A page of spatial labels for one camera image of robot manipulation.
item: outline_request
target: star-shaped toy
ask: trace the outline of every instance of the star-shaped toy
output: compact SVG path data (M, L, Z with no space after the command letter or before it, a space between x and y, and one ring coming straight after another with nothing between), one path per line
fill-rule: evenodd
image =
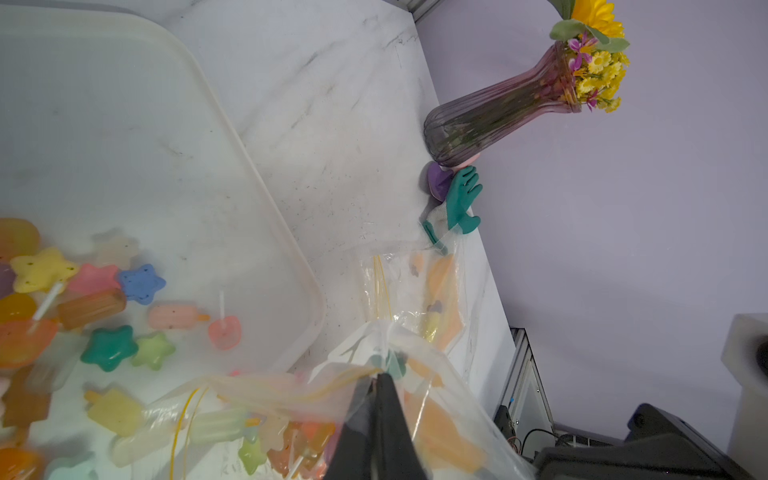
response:
M45 469L47 480L98 480L93 455L84 458L57 458Z
M80 267L65 260L56 247L49 247L37 255L23 255L11 259L11 268L16 273L13 290L30 293L47 290L56 282L66 282L75 276Z
M96 329L88 347L80 356L83 363L93 363L105 372L116 369L120 362L136 355L139 346L134 341L134 329L123 325L117 329Z
M147 263L136 270L118 274L118 282L129 300L136 300L141 305L149 305L154 294L165 286L165 280L154 272L154 267Z
M67 288L80 293L81 295L91 295L92 293L102 292L113 288L120 288L120 284L115 279L120 269L117 265L107 265L97 268L90 263L83 265Z
M237 451L237 456L240 457L248 475L253 475L257 468L266 463L266 454L261 451L259 439L256 439L255 442L243 439L243 446Z
M146 365L155 371L158 371L163 366L165 357L176 351L176 347L165 338L165 333L162 332L136 339L136 343L139 345L139 351L134 359L131 360L131 365Z
M96 242L96 266L117 265L120 270L131 268L131 259L139 254L139 243L132 238L117 235Z

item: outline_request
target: pink glass vase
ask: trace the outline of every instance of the pink glass vase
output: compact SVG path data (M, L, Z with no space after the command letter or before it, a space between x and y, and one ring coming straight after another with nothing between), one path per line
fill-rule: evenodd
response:
M424 139L432 158L457 167L541 114L581 111L565 49L555 42L524 74L429 112Z

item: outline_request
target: electrical cable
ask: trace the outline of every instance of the electrical cable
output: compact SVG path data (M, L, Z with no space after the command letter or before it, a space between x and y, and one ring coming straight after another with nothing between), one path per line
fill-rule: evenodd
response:
M525 443L528 441L528 436L529 436L530 434L532 434L533 432L544 432L544 433L548 433L549 435L552 435L552 436L554 437L555 441L556 441L556 440L559 438L557 435L555 435L554 433L550 432L549 430L544 430L544 429L533 429L533 430L531 430L530 432L528 432L528 433L526 433L526 434L525 434L525 437L523 438L522 447L520 448L520 455L523 455L523 452L525 451Z

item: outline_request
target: teal star toy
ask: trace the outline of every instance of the teal star toy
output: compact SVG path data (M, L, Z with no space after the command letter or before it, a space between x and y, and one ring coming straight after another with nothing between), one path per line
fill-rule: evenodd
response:
M117 329L96 329L88 347L80 356L83 363L93 363L105 372L116 369L120 362L136 355L139 346L134 341L134 329L123 325Z

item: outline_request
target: white marble surface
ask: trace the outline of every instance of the white marble surface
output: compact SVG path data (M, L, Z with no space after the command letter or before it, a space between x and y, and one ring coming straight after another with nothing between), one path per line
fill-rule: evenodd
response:
M45 5L134 12L200 62L326 295L326 327L297 366L323 361L363 321L351 251L424 240L421 128L438 102L410 14L380 0L110 3ZM514 345L478 233L466 252L480 323L451 357L492 415Z

